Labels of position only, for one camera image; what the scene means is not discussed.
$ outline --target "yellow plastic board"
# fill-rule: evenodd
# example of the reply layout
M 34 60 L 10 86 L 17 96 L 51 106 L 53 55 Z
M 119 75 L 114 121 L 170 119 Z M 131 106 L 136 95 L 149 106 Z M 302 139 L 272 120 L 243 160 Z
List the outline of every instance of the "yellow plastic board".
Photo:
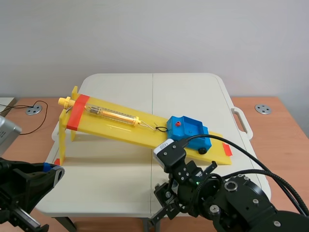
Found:
M 99 100 L 96 98 L 90 97 L 88 102 L 89 104 L 96 105 L 99 107 L 104 107 L 107 109 L 115 110 L 121 113 L 125 113 L 132 116 L 138 116 L 140 120 L 144 121 L 151 127 L 155 128 L 156 124 L 158 126 L 166 127 L 167 119 L 145 112 L 137 111 L 131 108 L 127 108 L 121 105 L 117 105 L 108 101 Z M 60 127 L 66 127 L 70 117 L 71 111 L 61 114 L 61 120 L 59 120 Z M 158 145 L 167 140 L 167 133 L 161 132 L 158 130 L 152 130 L 148 127 L 143 127 L 141 125 L 130 125 L 115 120 L 107 119 L 104 117 L 99 117 L 93 114 L 90 114 L 87 111 L 84 111 L 78 126 L 78 131 L 85 132 L 109 139 L 115 139 L 127 143 L 132 143 L 140 146 L 145 146 L 148 148 L 156 148 Z M 197 151 L 186 148 L 187 156 L 197 159 L 204 160 L 207 162 L 216 161 L 218 164 L 231 164 L 231 159 L 225 154 L 223 144 L 221 141 L 211 139 L 211 148 L 209 151 L 200 155 Z M 60 149 L 60 159 L 64 158 L 64 148 Z

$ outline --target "yellow cap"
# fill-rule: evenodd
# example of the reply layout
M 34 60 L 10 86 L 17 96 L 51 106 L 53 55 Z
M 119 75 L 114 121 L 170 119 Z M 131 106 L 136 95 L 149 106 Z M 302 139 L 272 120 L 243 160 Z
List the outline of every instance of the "yellow cap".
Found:
M 58 104 L 59 104 L 59 105 L 62 105 L 63 108 L 68 109 L 68 108 L 74 106 L 75 101 L 74 101 L 74 100 L 71 100 L 70 97 L 67 97 L 67 98 L 59 98 Z

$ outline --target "table handle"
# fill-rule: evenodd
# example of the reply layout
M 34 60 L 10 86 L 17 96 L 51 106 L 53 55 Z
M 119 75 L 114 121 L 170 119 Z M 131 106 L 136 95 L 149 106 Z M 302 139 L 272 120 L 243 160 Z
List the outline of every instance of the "table handle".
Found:
M 233 114 L 236 114 L 238 116 L 242 128 L 246 132 L 248 139 L 251 140 L 253 138 L 253 131 L 243 111 L 237 107 L 232 108 L 231 111 Z

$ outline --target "black wire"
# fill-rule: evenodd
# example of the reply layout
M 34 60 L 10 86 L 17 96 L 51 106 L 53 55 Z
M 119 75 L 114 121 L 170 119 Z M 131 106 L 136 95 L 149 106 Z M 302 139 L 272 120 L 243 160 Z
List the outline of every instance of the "black wire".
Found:
M 155 127 L 156 130 L 161 131 L 161 132 L 167 132 L 168 129 L 166 127 Z
M 233 146 L 234 148 L 236 148 L 237 150 L 241 151 L 246 156 L 248 156 L 250 159 L 252 159 L 258 165 L 260 165 L 264 170 L 271 172 L 271 170 L 268 169 L 268 167 L 266 167 L 261 161 L 259 161 L 257 158 L 255 158 L 253 155 L 251 155 L 249 152 L 247 152 L 246 150 L 244 150 L 240 146 L 236 145 L 235 143 L 233 143 L 233 142 L 231 142 L 231 141 L 229 141 L 227 139 L 221 138 L 219 136 L 215 136 L 215 135 L 211 135 L 211 134 L 198 134 L 198 135 L 194 135 L 194 136 L 191 136 L 191 137 L 187 138 L 186 141 L 189 142 L 192 139 L 201 138 L 201 137 L 217 139 L 217 140 L 220 140 L 220 141 L 222 141 L 224 143 L 227 143 L 227 144 Z M 305 214 L 304 210 L 298 205 L 297 201 L 293 198 L 293 196 L 289 193 L 289 191 L 280 183 L 280 181 L 275 180 L 275 182 L 280 186 L 282 191 L 290 199 L 290 201 L 293 203 L 293 205 L 299 211 L 299 213 L 303 214 L 305 216 L 308 216 L 309 214 Z
M 2 110 L 0 113 L 2 113 L 2 112 L 4 112 L 4 111 L 7 111 L 7 110 L 11 110 L 11 109 L 23 109 L 23 108 L 29 108 L 29 107 L 32 107 L 32 106 L 29 106 L 29 105 L 15 105 L 15 106 L 8 106 L 8 105 L 2 105 L 2 104 L 0 104 L 0 106 L 5 106 L 5 107 L 8 107 L 7 109 Z
M 44 102 L 44 101 L 38 100 L 38 101 L 36 101 L 36 102 L 33 104 L 33 106 L 30 106 L 30 107 L 31 107 L 31 108 L 33 108 L 33 107 L 34 107 L 34 105 L 35 105 L 37 102 L 43 102 L 43 103 L 45 103 L 45 104 L 46 104 L 46 111 L 45 111 L 45 117 L 44 117 L 44 119 L 43 119 L 43 122 L 40 124 L 40 126 L 39 126 L 37 129 L 35 129 L 35 130 L 31 131 L 31 132 L 28 132 L 28 133 L 23 133 L 23 134 L 20 134 L 20 135 L 31 134 L 31 133 L 33 133 L 33 132 L 37 131 L 37 130 L 38 130 L 38 129 L 39 129 L 39 128 L 43 125 L 43 123 L 45 122 L 46 117 L 47 117 L 47 109 L 48 109 L 48 104 L 47 104 L 46 102 Z
M 278 175 L 276 175 L 272 172 L 265 171 L 265 170 L 248 169 L 248 170 L 241 170 L 241 171 L 238 171 L 238 172 L 235 172 L 235 173 L 231 173 L 229 175 L 222 176 L 222 178 L 223 179 L 229 179 L 232 176 L 236 176 L 238 174 L 262 174 L 262 175 L 268 175 L 268 176 L 272 177 L 274 180 L 280 181 L 290 191 L 290 193 L 295 197 L 295 199 L 297 200 L 299 205 L 302 207 L 302 209 L 305 211 L 305 213 L 309 214 L 309 210 L 308 210 L 306 204 L 304 203 L 303 199 L 300 197 L 300 195 L 296 192 L 296 190 L 287 181 L 285 181 L 280 176 L 278 176 Z

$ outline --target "robotic arm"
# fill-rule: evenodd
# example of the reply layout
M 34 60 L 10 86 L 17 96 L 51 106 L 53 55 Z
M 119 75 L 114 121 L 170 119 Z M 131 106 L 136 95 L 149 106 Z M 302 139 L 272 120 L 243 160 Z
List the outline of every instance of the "robotic arm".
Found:
M 18 126 L 0 116 L 0 156 L 20 132 Z M 212 138 L 229 142 L 217 136 Z M 271 173 L 263 164 L 260 165 L 265 171 L 243 170 L 227 176 L 212 173 L 217 167 L 215 162 L 205 170 L 197 167 L 194 161 L 186 164 L 184 148 L 191 139 L 194 138 L 177 142 L 168 139 L 154 150 L 154 158 L 169 174 L 169 182 L 155 187 L 154 193 L 162 209 L 153 216 L 153 224 L 165 215 L 173 219 L 179 213 L 188 213 L 212 220 L 219 232 L 309 231 L 309 210 L 285 180 Z M 249 173 L 274 178 L 303 215 L 277 210 L 266 194 L 243 175 Z M 0 158 L 0 224 L 8 221 L 27 232 L 47 232 L 49 226 L 41 226 L 29 213 L 63 174 L 64 169 L 53 164 L 30 164 Z
M 179 213 L 202 216 L 213 221 L 219 232 L 289 232 L 309 231 L 308 209 L 297 192 L 280 177 L 263 170 L 244 170 L 228 176 L 211 172 L 215 162 L 205 170 L 194 161 L 185 163 L 187 140 L 166 140 L 154 150 L 154 158 L 169 174 L 169 182 L 155 187 L 154 194 L 162 209 L 152 218 L 156 224 L 165 215 L 173 219 Z M 280 211 L 247 173 L 267 174 L 277 178 L 292 193 L 306 215 Z M 175 182 L 178 189 L 173 189 Z
M 0 116 L 0 157 L 21 129 Z M 0 224 L 10 222 L 27 232 L 47 232 L 29 213 L 63 177 L 64 169 L 48 163 L 30 164 L 0 158 Z

